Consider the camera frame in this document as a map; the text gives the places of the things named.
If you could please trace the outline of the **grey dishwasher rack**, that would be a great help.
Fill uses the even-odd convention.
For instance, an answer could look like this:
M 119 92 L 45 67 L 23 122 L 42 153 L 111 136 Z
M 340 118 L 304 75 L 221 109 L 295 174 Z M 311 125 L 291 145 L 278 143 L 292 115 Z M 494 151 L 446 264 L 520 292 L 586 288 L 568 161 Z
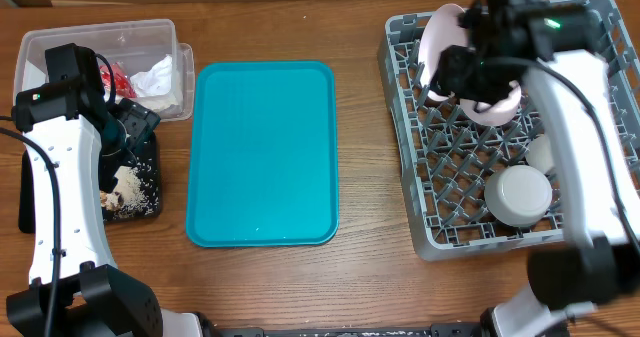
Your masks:
M 639 195 L 639 59 L 614 0 L 554 0 L 579 4 L 599 27 L 600 54 L 608 65 L 610 109 L 631 178 Z M 555 169 L 548 174 L 553 197 L 545 215 L 528 227 L 510 227 L 487 208 L 484 189 L 496 172 L 524 165 L 527 145 L 545 134 L 540 114 L 525 91 L 514 118 L 502 126 L 470 120 L 451 99 L 418 104 L 423 67 L 418 65 L 428 13 L 388 19 L 379 50 L 386 104 L 401 156 L 402 189 L 416 253 L 437 261 L 509 251 L 564 240 L 564 215 Z

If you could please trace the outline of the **red snack wrapper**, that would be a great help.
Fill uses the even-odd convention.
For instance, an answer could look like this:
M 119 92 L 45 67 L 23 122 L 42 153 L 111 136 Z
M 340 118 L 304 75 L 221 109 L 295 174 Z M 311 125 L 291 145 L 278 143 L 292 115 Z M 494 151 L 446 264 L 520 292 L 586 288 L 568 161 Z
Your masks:
M 124 69 L 124 65 L 121 62 L 116 62 L 111 64 L 110 69 L 114 73 L 116 98 L 127 98 L 127 99 L 136 98 L 137 94 Z M 110 69 L 106 65 L 100 66 L 100 75 L 104 84 L 106 98 L 109 98 L 110 89 L 111 89 Z

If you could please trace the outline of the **brown food scrap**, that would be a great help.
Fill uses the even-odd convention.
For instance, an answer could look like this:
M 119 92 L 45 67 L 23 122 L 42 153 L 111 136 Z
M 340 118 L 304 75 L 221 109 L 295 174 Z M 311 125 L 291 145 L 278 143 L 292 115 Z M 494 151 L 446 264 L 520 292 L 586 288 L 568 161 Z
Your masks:
M 124 198 L 118 191 L 113 191 L 111 193 L 101 191 L 100 201 L 101 207 L 111 212 L 119 211 L 124 205 Z

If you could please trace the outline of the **grey shallow bowl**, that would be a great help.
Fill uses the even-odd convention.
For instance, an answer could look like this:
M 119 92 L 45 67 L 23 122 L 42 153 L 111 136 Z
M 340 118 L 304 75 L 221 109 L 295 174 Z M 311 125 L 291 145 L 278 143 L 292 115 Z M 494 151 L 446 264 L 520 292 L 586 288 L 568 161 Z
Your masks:
M 494 173 L 486 182 L 484 198 L 489 212 L 503 224 L 528 227 L 545 215 L 553 197 L 546 176 L 527 165 Z

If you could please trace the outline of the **small white plate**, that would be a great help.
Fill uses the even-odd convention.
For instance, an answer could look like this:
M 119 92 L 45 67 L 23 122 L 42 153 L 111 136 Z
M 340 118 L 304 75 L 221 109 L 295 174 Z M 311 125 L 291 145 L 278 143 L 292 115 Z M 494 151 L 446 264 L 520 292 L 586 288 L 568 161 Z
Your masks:
M 522 98 L 519 84 L 511 81 L 510 86 L 512 90 L 508 97 L 495 105 L 468 99 L 461 99 L 459 105 L 465 115 L 477 124 L 493 127 L 505 125 L 516 115 Z

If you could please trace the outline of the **large white plate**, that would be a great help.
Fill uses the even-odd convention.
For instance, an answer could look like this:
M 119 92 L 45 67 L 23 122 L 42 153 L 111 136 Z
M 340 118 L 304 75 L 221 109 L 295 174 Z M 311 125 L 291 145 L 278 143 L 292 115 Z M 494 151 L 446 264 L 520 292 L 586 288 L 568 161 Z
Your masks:
M 453 93 L 433 92 L 428 86 L 436 72 L 440 54 L 451 45 L 469 45 L 467 34 L 458 23 L 458 16 L 463 12 L 464 9 L 457 4 L 445 4 L 431 15 L 424 28 L 418 52 L 418 65 L 423 67 L 419 79 L 422 88 L 419 105 L 439 103 L 454 96 Z

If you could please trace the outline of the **white paper cup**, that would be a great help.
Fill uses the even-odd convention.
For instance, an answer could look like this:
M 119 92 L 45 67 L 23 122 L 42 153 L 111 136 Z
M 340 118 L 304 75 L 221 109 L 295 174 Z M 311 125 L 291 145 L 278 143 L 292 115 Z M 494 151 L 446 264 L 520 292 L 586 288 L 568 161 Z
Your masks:
M 546 175 L 554 169 L 551 143 L 545 134 L 541 134 L 534 138 L 527 145 L 525 160 L 529 166 Z

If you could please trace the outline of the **white napkin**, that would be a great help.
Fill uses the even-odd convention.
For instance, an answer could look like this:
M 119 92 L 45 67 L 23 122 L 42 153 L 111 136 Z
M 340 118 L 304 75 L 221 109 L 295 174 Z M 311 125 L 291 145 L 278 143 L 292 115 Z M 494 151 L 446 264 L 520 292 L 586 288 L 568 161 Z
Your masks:
M 130 82 L 138 103 L 158 114 L 170 113 L 171 109 L 181 107 L 177 94 L 172 90 L 173 58 L 169 54 L 150 70 L 132 75 Z

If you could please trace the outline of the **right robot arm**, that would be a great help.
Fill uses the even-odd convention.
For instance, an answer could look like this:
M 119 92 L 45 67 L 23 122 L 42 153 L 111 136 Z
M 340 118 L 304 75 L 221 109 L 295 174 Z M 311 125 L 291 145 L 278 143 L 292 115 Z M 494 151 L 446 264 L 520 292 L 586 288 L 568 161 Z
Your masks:
M 565 246 L 527 261 L 527 286 L 487 309 L 479 336 L 540 336 L 639 287 L 639 195 L 610 109 L 608 65 L 588 8 L 477 0 L 468 46 L 440 55 L 429 87 L 494 105 L 514 86 L 540 114 L 561 189 Z

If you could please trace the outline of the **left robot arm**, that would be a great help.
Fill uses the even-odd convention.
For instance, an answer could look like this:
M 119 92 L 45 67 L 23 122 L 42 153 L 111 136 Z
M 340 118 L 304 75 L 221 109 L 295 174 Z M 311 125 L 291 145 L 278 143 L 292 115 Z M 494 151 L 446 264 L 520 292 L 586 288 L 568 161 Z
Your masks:
M 17 94 L 2 134 L 23 142 L 33 189 L 35 247 L 29 286 L 6 299 L 24 336 L 213 336 L 197 312 L 160 307 L 152 289 L 120 271 L 104 229 L 101 195 L 134 166 L 159 116 L 116 98 L 105 59 L 74 43 L 45 52 L 48 81 Z

